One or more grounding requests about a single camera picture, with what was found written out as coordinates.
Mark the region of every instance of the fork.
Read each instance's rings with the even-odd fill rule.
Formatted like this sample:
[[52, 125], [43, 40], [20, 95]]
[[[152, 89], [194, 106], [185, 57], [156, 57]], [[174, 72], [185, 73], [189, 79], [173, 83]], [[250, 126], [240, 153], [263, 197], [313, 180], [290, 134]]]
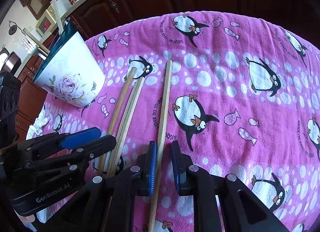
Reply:
[[28, 36], [23, 37], [23, 39], [20, 41], [23, 48], [28, 52], [30, 55], [38, 55], [43, 60], [45, 60], [48, 56], [47, 53], [45, 53], [43, 50], [38, 48], [38, 46], [30, 39]]

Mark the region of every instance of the pink tablecloth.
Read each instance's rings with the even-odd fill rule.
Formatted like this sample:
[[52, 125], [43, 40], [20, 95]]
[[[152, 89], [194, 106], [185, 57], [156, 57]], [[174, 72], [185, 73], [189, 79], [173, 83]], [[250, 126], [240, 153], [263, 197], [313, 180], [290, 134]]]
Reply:
[[[319, 49], [264, 20], [219, 12], [135, 21], [86, 44], [105, 85], [83, 110], [48, 95], [44, 133], [56, 129], [60, 115], [61, 133], [97, 126], [105, 135], [135, 66], [145, 84], [122, 152], [125, 167], [157, 138], [165, 66], [173, 61], [155, 231], [193, 231], [192, 197], [178, 197], [174, 188], [172, 140], [211, 174], [236, 174], [290, 231], [311, 227], [320, 213]], [[94, 175], [91, 162], [86, 177]], [[137, 231], [145, 230], [149, 204], [136, 199]]]

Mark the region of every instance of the penguin beak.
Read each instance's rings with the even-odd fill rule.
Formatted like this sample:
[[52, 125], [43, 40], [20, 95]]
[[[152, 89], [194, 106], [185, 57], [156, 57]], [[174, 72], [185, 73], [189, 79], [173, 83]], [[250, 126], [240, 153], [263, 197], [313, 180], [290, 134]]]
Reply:
[[201, 123], [201, 119], [200, 119], [199, 117], [195, 116], [194, 119], [191, 119], [191, 122], [193, 123], [193, 125], [194, 125], [195, 127], [198, 127], [199, 124]]
[[279, 199], [279, 198], [278, 198], [278, 195], [276, 195], [276, 196], [273, 198], [273, 203], [276, 203], [278, 199]]
[[191, 29], [193, 32], [196, 31], [196, 27], [195, 27], [195, 26], [192, 26], [192, 25], [190, 25], [190, 28], [189, 28], [189, 29]]

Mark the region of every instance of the chopstick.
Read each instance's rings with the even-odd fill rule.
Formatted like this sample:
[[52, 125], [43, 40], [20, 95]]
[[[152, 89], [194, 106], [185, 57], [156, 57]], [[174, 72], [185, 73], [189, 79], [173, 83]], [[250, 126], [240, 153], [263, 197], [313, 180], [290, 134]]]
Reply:
[[109, 161], [107, 177], [113, 177], [116, 174], [116, 168], [122, 153], [125, 139], [127, 137], [129, 126], [132, 120], [134, 110], [137, 105], [138, 98], [141, 93], [141, 89], [143, 87], [144, 80], [145, 80], [144, 77], [140, 77], [139, 80], [136, 82], [131, 92], [127, 106], [124, 110], [124, 114], [121, 119], [120, 127], [119, 127], [117, 138], [116, 138], [117, 145], [112, 150], [113, 153], [111, 154], [111, 158]]
[[37, 40], [34, 35], [32, 35], [26, 28], [23, 28], [22, 30], [34, 43], [36, 43], [39, 48], [41, 48], [44, 52], [46, 52], [47, 54], [50, 53], [50, 50], [47, 49], [39, 40]]
[[164, 80], [163, 99], [162, 99], [159, 132], [158, 132], [158, 140], [157, 140], [158, 151], [157, 151], [157, 161], [156, 161], [156, 177], [155, 177], [156, 180], [155, 180], [155, 186], [153, 189], [153, 194], [151, 196], [148, 232], [153, 232], [154, 226], [155, 226], [155, 220], [156, 220], [156, 211], [157, 211], [157, 204], [158, 204], [160, 178], [161, 178], [161, 162], [162, 162], [162, 155], [163, 155], [163, 148], [164, 148], [165, 130], [167, 127], [167, 119], [168, 119], [171, 73], [172, 73], [172, 61], [169, 60], [167, 62], [167, 69], [165, 72], [165, 80]]
[[62, 26], [62, 22], [61, 22], [61, 18], [60, 18], [60, 13], [58, 10], [57, 0], [52, 0], [52, 6], [53, 6], [54, 13], [56, 15], [56, 20], [57, 20], [57, 24], [58, 24], [58, 28], [59, 28], [59, 35], [61, 35], [63, 32], [63, 26]]
[[[117, 99], [116, 108], [115, 108], [115, 111], [113, 112], [112, 119], [111, 119], [111, 122], [110, 122], [110, 125], [109, 125], [109, 128], [108, 128], [108, 134], [113, 135], [113, 132], [114, 132], [115, 127], [116, 127], [116, 122], [118, 121], [119, 113], [120, 113], [120, 110], [122, 108], [122, 104], [124, 102], [125, 96], [127, 95], [129, 86], [130, 86], [130, 84], [132, 82], [132, 79], [133, 79], [134, 74], [136, 73], [136, 71], [137, 71], [137, 68], [135, 68], [135, 67], [131, 68], [130, 73], [129, 73], [128, 77], [127, 77], [127, 80], [124, 83], [124, 86], [123, 86], [123, 88], [121, 90], [121, 93], [120, 93], [120, 97]], [[100, 176], [102, 176], [102, 174], [103, 174], [103, 169], [104, 169], [104, 165], [105, 165], [105, 162], [106, 162], [106, 158], [107, 158], [107, 154], [106, 153], [101, 155], [100, 158], [99, 158], [98, 174]]]

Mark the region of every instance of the wall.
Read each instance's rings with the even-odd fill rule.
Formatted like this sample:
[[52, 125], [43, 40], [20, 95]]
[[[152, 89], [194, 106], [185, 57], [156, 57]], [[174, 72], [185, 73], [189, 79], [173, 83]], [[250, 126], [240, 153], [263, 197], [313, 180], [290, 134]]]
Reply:
[[8, 11], [7, 15], [4, 17], [3, 22], [0, 25], [0, 50], [5, 47], [10, 53], [12, 51], [16, 52], [17, 55], [23, 61], [28, 53], [24, 50], [20, 41], [24, 37], [24, 34], [17, 29], [15, 34], [9, 35], [9, 20], [14, 21], [17, 25], [23, 28], [32, 27], [33, 30], [31, 33], [37, 38], [41, 39], [41, 35], [35, 30], [35, 26], [37, 24], [36, 18], [30, 12], [28, 7], [22, 7], [19, 0], [16, 0]]

